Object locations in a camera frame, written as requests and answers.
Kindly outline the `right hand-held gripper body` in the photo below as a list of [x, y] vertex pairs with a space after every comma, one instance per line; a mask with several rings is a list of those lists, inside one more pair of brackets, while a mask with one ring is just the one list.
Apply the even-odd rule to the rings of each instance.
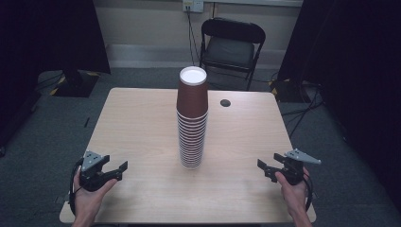
[[297, 148], [285, 153], [283, 161], [285, 176], [291, 185], [296, 185], [304, 179], [304, 163], [320, 165], [322, 161]]

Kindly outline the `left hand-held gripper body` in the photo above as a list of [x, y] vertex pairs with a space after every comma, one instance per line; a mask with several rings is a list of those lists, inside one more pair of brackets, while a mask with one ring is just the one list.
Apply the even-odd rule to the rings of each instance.
[[107, 181], [103, 179], [104, 172], [100, 160], [102, 155], [87, 150], [83, 156], [83, 163], [79, 174], [79, 185], [85, 190], [94, 192], [101, 188]]

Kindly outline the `stack of brown paper cups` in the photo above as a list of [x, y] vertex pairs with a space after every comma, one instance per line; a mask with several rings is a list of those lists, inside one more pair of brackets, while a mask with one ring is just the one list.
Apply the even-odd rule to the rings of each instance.
[[207, 74], [197, 66], [180, 72], [176, 103], [179, 153], [183, 166], [201, 164], [208, 118]]

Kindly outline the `person's left hand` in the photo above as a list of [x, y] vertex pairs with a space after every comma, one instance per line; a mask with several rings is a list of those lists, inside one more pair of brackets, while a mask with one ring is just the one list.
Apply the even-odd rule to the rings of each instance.
[[85, 189], [75, 191], [75, 219], [92, 218], [94, 221], [105, 195], [117, 184], [116, 179], [107, 181], [100, 189], [94, 192]]

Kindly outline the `person's right hand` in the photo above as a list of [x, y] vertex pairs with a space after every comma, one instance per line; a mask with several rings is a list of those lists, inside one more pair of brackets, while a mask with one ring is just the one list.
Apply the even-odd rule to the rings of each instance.
[[300, 219], [307, 216], [305, 210], [306, 185], [304, 182], [291, 185], [285, 176], [276, 172], [275, 176], [281, 185], [281, 193], [288, 207], [288, 213], [293, 219]]

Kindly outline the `black stand base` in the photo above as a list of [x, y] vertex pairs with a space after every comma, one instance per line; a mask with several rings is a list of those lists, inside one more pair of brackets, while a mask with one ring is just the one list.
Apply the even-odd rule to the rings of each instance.
[[273, 80], [269, 83], [270, 92], [275, 96], [278, 102], [303, 102], [300, 87], [289, 80]]
[[96, 72], [63, 70], [60, 80], [50, 92], [50, 95], [89, 97], [98, 79], [99, 73]]

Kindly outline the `black folding chair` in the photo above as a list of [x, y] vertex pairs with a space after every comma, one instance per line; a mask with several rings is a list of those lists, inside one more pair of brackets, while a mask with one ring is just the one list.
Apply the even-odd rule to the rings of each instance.
[[200, 67], [246, 73], [246, 90], [249, 91], [265, 41], [264, 29], [254, 23], [208, 19], [201, 25]]

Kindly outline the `black curtain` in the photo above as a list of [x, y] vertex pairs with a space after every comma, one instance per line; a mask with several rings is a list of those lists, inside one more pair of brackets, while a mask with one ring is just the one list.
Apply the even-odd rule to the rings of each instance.
[[0, 0], [0, 147], [56, 70], [111, 72], [94, 0]]
[[401, 212], [401, 0], [303, 0], [278, 78], [321, 85]]

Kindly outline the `white wall outlet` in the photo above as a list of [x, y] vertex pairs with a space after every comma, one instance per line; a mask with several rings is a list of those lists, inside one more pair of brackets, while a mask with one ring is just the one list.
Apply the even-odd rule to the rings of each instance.
[[183, 0], [184, 12], [203, 13], [204, 2], [203, 0]]

